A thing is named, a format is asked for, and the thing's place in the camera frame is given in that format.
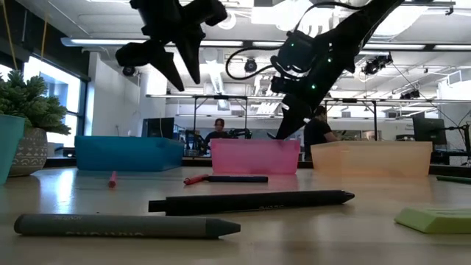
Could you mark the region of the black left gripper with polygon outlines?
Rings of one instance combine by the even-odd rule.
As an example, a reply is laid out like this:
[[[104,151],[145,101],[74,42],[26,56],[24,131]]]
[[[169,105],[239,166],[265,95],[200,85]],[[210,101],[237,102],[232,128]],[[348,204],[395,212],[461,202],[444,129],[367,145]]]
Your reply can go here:
[[[200,24],[215,26],[227,18],[225,6],[219,0],[193,0],[181,5],[179,0],[130,0],[130,6],[139,12],[144,23],[143,35],[150,38],[170,39],[171,36],[194,32]],[[178,35],[176,47],[196,84],[200,84],[199,48],[204,35]],[[154,40],[143,43],[130,42],[116,52],[118,64],[137,67],[150,64],[177,90],[184,85],[174,64],[174,54]]]

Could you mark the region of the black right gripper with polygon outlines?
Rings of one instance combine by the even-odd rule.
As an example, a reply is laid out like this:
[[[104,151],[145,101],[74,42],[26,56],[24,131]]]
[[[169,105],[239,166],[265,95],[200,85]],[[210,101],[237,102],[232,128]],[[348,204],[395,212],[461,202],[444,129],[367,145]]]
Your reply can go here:
[[[271,89],[285,95],[282,100],[283,119],[276,139],[286,139],[305,125],[311,115],[306,103],[319,103],[331,86],[331,34],[312,38],[301,31],[288,33],[277,55],[271,58],[277,70]]]

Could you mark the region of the black pen with print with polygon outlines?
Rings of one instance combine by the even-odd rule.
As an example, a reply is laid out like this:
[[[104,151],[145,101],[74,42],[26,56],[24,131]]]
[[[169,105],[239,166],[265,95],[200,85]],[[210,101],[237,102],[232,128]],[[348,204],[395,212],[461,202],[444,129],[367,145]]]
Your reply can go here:
[[[192,216],[281,208],[309,208],[342,205],[354,197],[353,193],[344,190],[167,197],[163,200],[149,201],[148,212],[162,212],[167,216]]]

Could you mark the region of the red crayon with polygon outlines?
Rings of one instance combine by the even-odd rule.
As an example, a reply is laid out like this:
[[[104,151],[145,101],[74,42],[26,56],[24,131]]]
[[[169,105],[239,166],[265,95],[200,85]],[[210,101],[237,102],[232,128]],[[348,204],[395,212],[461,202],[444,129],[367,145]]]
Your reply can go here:
[[[196,176],[193,176],[193,177],[187,177],[187,178],[184,179],[183,183],[185,185],[189,186],[189,185],[193,185],[195,183],[202,182],[207,177],[208,177],[208,174],[200,174],[200,175],[196,175]]]

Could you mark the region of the dark green crayon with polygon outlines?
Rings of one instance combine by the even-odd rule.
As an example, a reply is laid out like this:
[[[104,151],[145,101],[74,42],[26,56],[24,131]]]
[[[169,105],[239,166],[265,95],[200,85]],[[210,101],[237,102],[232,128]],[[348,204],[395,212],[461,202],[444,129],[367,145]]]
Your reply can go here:
[[[471,178],[469,177],[437,176],[436,179],[438,181],[445,181],[445,182],[451,182],[451,183],[463,183],[463,184],[471,185]]]

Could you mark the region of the yellow-green eraser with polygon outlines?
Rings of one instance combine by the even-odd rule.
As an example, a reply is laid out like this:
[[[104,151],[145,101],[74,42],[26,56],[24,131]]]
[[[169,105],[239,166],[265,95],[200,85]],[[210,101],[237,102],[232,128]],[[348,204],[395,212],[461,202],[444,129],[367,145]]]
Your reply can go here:
[[[404,208],[394,221],[426,234],[471,234],[471,208]]]

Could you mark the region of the grey crayon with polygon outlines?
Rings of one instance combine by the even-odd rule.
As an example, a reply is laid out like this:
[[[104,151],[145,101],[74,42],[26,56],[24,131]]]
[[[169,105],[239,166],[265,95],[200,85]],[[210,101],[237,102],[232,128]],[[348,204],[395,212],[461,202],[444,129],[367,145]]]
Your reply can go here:
[[[217,239],[241,231],[235,222],[206,217],[22,214],[13,226],[23,236],[99,236]]]

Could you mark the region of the person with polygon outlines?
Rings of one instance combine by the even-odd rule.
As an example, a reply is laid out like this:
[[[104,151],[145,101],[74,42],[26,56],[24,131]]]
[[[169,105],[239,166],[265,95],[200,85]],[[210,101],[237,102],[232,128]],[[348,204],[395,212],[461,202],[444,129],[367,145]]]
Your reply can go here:
[[[327,109],[323,106],[315,109],[311,120],[304,127],[303,135],[306,160],[311,160],[311,146],[339,140],[327,123]]]
[[[217,118],[214,122],[214,131],[210,132],[204,141],[206,147],[210,147],[210,141],[214,138],[229,138],[230,134],[224,131],[224,119]]]

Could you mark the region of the pink translucent plastic bin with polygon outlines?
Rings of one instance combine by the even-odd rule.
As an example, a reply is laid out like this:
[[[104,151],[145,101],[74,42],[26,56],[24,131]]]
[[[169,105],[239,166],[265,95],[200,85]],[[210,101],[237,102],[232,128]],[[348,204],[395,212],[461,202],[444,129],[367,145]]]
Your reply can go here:
[[[215,138],[210,153],[217,174],[295,174],[300,141]]]

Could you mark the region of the black computer monitor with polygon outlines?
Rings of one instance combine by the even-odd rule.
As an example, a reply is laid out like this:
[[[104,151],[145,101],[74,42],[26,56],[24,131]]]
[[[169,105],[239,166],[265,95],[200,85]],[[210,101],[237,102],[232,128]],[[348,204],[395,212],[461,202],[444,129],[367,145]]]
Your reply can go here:
[[[443,119],[413,118],[415,141],[446,145],[445,122]]]
[[[174,118],[144,119],[142,137],[174,138]]]

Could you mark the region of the orange translucent plastic bin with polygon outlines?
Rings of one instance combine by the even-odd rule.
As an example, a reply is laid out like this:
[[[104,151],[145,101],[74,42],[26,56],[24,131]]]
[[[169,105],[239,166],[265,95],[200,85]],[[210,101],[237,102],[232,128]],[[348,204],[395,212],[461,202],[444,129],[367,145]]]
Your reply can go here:
[[[337,141],[311,146],[314,170],[334,177],[426,177],[431,142]]]

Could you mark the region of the blue plastic bin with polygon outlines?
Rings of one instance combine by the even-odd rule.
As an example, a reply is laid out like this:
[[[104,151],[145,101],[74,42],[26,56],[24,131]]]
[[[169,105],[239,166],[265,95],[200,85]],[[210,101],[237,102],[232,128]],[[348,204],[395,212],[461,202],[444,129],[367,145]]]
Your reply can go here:
[[[180,167],[184,144],[167,138],[77,136],[77,168],[85,171],[162,172]]]

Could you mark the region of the potted green succulent plant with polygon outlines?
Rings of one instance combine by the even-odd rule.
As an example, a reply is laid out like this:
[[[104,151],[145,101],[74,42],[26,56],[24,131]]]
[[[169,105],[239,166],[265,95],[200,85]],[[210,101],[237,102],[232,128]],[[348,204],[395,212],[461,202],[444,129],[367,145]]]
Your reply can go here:
[[[57,96],[48,96],[46,91],[45,81],[40,76],[24,80],[21,71],[12,70],[7,80],[0,77],[0,114],[25,120],[9,177],[28,176],[45,166],[48,133],[71,134],[71,128],[63,123],[66,107]]]

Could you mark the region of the teal green plastic bin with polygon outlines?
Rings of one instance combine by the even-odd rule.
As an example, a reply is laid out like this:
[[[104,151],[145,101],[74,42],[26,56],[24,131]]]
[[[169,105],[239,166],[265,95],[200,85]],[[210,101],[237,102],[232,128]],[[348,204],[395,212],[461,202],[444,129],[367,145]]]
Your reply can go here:
[[[24,118],[0,114],[0,186],[7,181],[24,125]]]

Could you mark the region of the background black station frame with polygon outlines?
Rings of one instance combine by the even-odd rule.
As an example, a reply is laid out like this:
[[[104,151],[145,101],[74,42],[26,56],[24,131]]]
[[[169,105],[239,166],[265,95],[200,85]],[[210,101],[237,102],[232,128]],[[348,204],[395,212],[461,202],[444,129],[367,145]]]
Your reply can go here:
[[[247,96],[237,96],[237,95],[225,95],[225,94],[214,94],[214,95],[193,95],[194,99],[194,113],[193,113],[193,131],[196,130],[196,114],[197,109],[204,104],[208,99],[215,100],[234,100],[236,101],[244,110],[244,137],[250,139],[249,129],[247,128],[247,108],[248,108],[248,97]]]

